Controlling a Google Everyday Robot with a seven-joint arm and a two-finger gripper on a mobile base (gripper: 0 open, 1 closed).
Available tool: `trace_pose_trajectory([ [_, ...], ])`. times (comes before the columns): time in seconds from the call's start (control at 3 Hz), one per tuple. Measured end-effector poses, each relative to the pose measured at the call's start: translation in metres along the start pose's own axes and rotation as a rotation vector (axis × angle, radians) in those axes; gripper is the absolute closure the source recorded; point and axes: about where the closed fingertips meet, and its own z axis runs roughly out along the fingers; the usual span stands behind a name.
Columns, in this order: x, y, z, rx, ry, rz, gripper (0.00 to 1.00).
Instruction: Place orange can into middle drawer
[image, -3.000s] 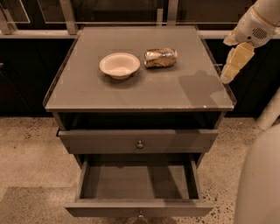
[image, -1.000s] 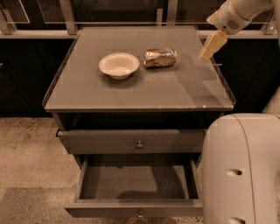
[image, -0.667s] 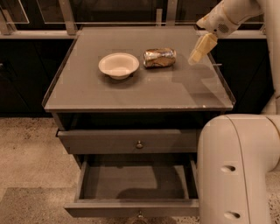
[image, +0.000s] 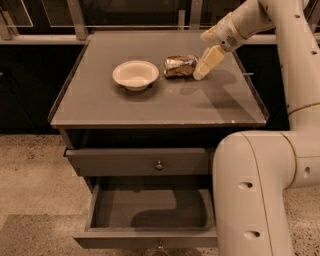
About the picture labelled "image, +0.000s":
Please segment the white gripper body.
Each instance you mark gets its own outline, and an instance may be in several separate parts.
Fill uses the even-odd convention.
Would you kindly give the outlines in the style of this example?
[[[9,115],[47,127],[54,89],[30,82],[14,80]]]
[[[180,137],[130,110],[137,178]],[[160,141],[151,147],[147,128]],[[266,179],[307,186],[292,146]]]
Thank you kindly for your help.
[[[233,12],[228,13],[214,27],[213,42],[220,45],[226,52],[233,52],[246,41],[237,27]]]

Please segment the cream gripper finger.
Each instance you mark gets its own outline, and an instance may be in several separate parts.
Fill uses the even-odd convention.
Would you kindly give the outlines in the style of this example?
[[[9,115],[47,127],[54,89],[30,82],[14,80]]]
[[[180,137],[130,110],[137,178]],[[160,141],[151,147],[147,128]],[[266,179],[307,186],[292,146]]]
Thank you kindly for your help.
[[[193,73],[193,77],[196,80],[202,80],[224,59],[225,54],[226,51],[220,45],[207,48],[199,59],[199,62]]]
[[[210,29],[204,31],[201,35],[200,38],[204,41],[204,42],[211,42],[213,44],[216,43],[216,30],[215,27],[212,26]]]

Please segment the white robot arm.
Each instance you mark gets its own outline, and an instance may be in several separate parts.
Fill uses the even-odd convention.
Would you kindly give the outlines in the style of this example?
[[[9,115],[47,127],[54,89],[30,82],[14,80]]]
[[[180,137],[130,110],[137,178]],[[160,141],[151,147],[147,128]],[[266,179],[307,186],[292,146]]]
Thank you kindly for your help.
[[[246,0],[201,35],[212,43],[194,72],[203,79],[258,32],[275,32],[287,131],[233,133],[213,160],[219,256],[294,256],[283,192],[318,184],[320,51],[305,18],[309,0]]]

